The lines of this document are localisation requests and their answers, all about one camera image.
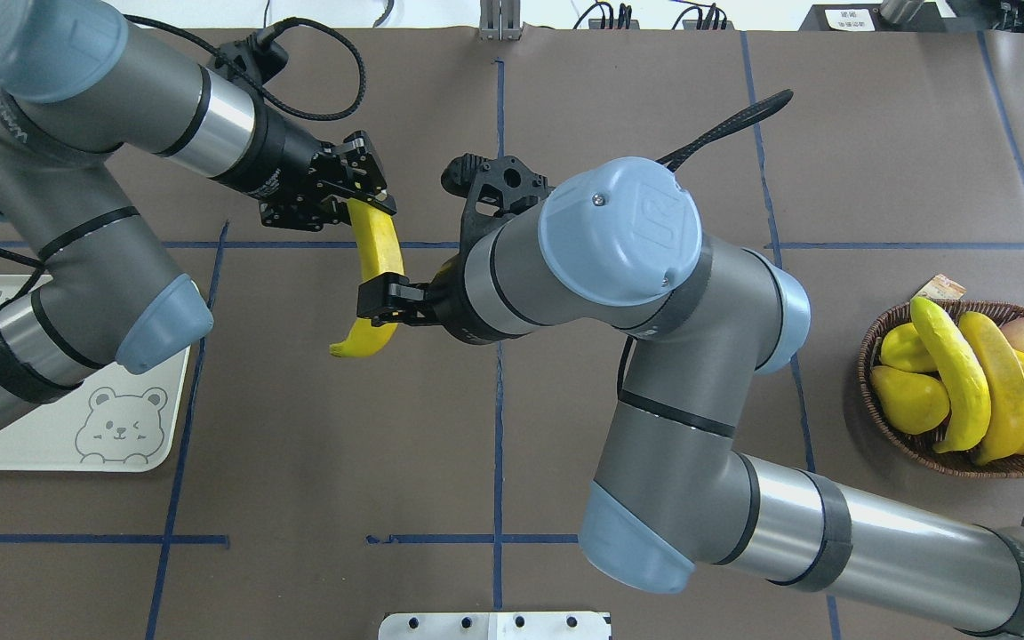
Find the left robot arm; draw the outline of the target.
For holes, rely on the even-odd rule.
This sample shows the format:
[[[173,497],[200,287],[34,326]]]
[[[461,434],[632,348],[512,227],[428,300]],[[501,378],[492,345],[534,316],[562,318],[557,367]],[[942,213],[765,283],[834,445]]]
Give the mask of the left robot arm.
[[[287,65],[285,18],[191,60],[153,36],[167,25],[102,1],[0,1],[0,221],[34,276],[0,304],[0,430],[97,370],[139,374],[212,330],[188,273],[106,169],[147,151],[255,199],[261,222],[349,224],[362,258],[397,247],[396,203],[369,135],[314,138],[267,83]]]

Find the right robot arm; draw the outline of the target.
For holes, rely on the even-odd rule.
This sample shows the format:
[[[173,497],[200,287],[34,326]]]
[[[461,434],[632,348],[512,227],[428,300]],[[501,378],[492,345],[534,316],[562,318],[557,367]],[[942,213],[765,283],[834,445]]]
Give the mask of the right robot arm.
[[[468,154],[442,183],[466,199],[458,255],[429,284],[365,278],[357,314],[472,344],[584,317],[636,340],[578,535],[597,570],[677,593],[728,564],[1024,639],[1024,519],[967,525],[734,451],[752,378],[790,362],[812,312],[759,252],[703,234],[666,165],[623,157],[552,188],[512,156]]]

